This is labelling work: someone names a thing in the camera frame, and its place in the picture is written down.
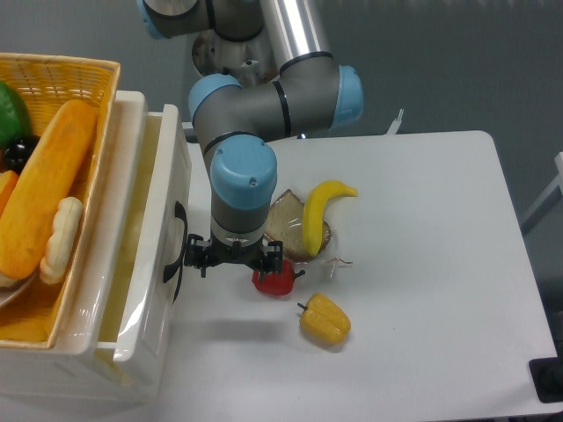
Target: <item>clear plastic bag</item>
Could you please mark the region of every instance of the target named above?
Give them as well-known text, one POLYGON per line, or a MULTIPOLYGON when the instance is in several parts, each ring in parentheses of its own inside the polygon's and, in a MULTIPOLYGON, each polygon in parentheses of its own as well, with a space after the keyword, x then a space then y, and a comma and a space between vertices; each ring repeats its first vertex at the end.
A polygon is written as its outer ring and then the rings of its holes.
POLYGON ((296 271, 305 270, 308 275, 323 280, 334 279, 336 270, 342 265, 352 263, 342 259, 339 254, 336 230, 324 221, 323 243, 320 253, 311 257, 303 244, 303 207, 306 198, 292 189, 285 191, 270 207, 265 240, 281 240, 283 256, 290 260, 296 271))

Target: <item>blue joint cap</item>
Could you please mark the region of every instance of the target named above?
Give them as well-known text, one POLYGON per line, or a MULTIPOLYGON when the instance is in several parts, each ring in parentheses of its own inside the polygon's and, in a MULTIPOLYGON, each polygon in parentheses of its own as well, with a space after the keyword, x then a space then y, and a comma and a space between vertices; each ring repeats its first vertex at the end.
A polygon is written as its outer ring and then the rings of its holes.
POLYGON ((205 76, 197 81, 197 83, 192 87, 190 95, 187 98, 187 107, 192 115, 192 121, 194 121, 195 112, 197 112, 201 103, 205 101, 205 98, 225 86, 237 86, 238 88, 243 87, 243 85, 241 85, 234 76, 222 75, 219 73, 205 76))
POLYGON ((160 33, 160 31, 158 31, 155 24, 152 23, 149 13, 144 7, 143 0, 137 0, 137 9, 139 9, 139 13, 141 13, 141 18, 143 18, 144 27, 147 29, 147 33, 149 33, 149 35, 155 40, 166 38, 162 33, 160 33))
POLYGON ((269 205, 278 181, 274 150, 253 135, 233 135, 216 149, 209 179, 230 207, 252 210, 269 205))
POLYGON ((354 123, 362 114, 362 80, 353 67, 340 66, 340 88, 331 129, 354 123))

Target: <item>red bell pepper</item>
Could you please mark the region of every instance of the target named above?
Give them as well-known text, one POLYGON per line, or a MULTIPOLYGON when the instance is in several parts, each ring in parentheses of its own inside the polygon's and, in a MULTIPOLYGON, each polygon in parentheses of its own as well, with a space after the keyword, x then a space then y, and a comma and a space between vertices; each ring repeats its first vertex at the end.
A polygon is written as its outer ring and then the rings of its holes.
POLYGON ((267 295, 284 296, 293 290, 293 283, 295 279, 304 274, 305 270, 295 273, 291 262, 284 259, 281 273, 270 273, 260 277, 260 272, 254 271, 252 274, 252 283, 254 283, 254 286, 262 293, 267 295))

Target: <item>bell pepper stem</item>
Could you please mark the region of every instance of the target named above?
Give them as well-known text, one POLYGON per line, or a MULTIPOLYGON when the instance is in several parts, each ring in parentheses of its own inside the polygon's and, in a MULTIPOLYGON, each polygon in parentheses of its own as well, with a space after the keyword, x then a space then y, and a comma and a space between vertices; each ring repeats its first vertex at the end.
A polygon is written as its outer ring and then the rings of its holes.
POLYGON ((305 270, 301 270, 299 273, 296 273, 295 271, 293 272, 293 280, 301 277, 302 275, 305 275, 305 270))

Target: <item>white drawer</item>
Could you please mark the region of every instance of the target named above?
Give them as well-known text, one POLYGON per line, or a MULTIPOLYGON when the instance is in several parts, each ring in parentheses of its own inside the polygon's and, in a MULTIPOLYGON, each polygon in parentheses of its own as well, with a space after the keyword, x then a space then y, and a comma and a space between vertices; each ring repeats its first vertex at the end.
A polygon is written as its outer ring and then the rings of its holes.
POLYGON ((113 160, 75 302, 51 350, 0 349, 0 392, 143 400, 157 394, 182 250, 191 161, 178 109, 119 91, 113 160))
POLYGON ((191 162, 175 106, 165 105, 162 113, 149 113, 146 125, 147 132, 159 126, 159 136, 157 145, 143 145, 141 152, 121 254, 100 329, 98 349, 103 352, 98 355, 118 368, 128 382, 153 384, 165 360, 172 299, 180 273, 178 270, 165 284, 165 267, 183 255, 185 223, 175 214, 186 214, 191 162), (154 165, 150 165, 152 151, 156 154, 154 165), (121 323, 115 332, 118 319, 121 323), (105 323, 113 327, 111 338, 105 323))

